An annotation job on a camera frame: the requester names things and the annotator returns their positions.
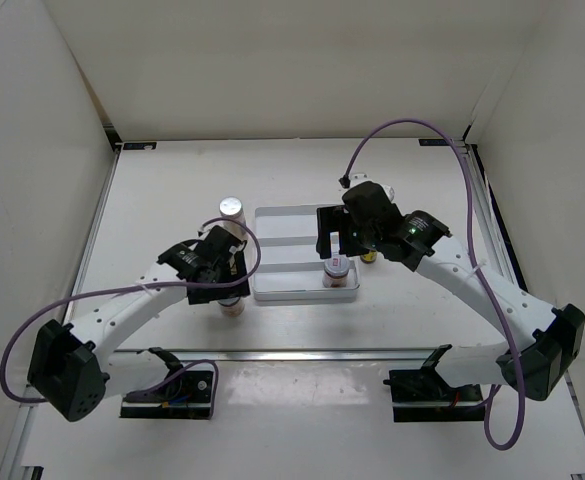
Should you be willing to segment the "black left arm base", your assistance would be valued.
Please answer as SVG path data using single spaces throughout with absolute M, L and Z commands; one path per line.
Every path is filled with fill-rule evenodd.
M 161 387 L 123 397 L 119 411 L 122 419 L 211 420 L 219 383 L 219 367 L 213 360 L 183 363 L 176 355 L 153 347 L 149 352 L 167 367 Z

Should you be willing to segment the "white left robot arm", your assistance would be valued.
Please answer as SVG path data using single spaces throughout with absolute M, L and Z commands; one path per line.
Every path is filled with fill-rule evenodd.
M 245 248 L 258 242 L 239 224 L 238 235 L 215 221 L 196 239 L 179 242 L 158 256 L 134 284 L 113 290 L 107 302 L 66 324 L 40 327 L 27 380 L 67 421 L 90 414 L 109 397 L 133 403 L 179 404 L 194 394 L 186 366 L 161 347 L 148 347 L 128 361 L 115 351 L 150 320 L 182 301 L 230 305 L 249 296 Z

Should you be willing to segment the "yellow small bottle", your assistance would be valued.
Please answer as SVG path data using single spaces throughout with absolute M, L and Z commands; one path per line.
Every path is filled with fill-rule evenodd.
M 378 253 L 376 251 L 368 251 L 360 256 L 360 260 L 365 264 L 373 264 L 377 260 Z

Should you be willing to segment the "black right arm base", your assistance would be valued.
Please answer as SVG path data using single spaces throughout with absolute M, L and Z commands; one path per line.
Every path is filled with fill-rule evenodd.
M 483 422 L 486 401 L 478 384 L 450 387 L 435 371 L 452 348 L 442 345 L 417 369 L 393 369 L 383 380 L 389 388 L 394 423 Z

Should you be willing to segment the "sauce jar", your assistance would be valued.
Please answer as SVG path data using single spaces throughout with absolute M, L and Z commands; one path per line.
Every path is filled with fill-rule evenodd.
M 350 260 L 344 255 L 335 255 L 324 260 L 322 283 L 325 288 L 344 288 L 348 282 Z
M 245 308 L 244 299 L 241 297 L 218 301 L 221 313 L 228 317 L 238 317 Z

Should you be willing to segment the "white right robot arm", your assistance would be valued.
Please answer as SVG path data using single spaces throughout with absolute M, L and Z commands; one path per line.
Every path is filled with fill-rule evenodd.
M 503 336 L 492 345 L 437 348 L 419 369 L 400 373 L 405 387 L 442 400 L 467 385 L 509 385 L 544 401 L 578 356 L 579 308 L 555 307 L 479 265 L 448 226 L 422 210 L 402 214 L 381 185 L 360 183 L 316 215 L 321 258 L 330 257 L 333 235 L 344 256 L 375 251 L 446 289 Z

